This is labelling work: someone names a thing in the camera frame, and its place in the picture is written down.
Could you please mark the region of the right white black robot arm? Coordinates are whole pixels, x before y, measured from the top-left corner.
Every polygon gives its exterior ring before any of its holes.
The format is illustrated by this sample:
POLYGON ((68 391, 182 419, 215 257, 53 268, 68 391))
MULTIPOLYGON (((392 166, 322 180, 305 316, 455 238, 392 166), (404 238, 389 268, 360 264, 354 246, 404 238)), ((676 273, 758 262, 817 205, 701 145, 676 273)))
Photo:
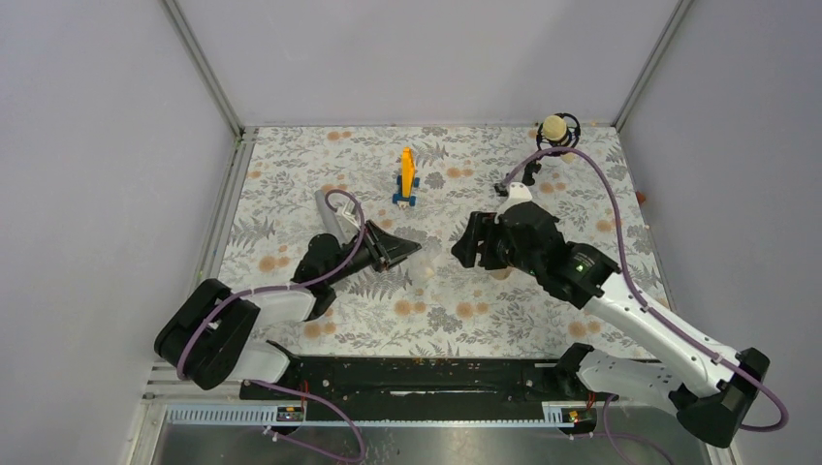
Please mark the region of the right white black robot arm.
POLYGON ((674 416, 699 440, 731 445, 758 395, 770 360, 755 348, 717 342, 656 300, 631 290, 619 265, 597 248, 568 241, 557 218, 532 201, 504 212, 475 211, 451 253, 466 268, 516 268, 551 297, 618 328, 659 366, 611 356, 576 343, 555 376, 565 397, 590 390, 630 397, 674 416))

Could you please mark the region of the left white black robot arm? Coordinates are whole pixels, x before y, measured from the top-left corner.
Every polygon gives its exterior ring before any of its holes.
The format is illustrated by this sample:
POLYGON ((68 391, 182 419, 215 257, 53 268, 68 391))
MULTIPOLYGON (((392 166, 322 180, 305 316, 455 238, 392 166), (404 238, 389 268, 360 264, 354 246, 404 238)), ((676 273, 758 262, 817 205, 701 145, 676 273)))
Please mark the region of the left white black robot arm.
POLYGON ((290 397, 300 388, 294 356, 273 342, 252 341, 252 333, 324 316, 336 299, 335 283, 368 267, 388 271, 421 248, 372 221, 347 243, 317 234, 285 287, 234 293, 216 278, 204 280, 160 330, 154 352, 203 390, 226 381, 262 381, 276 397, 290 397))

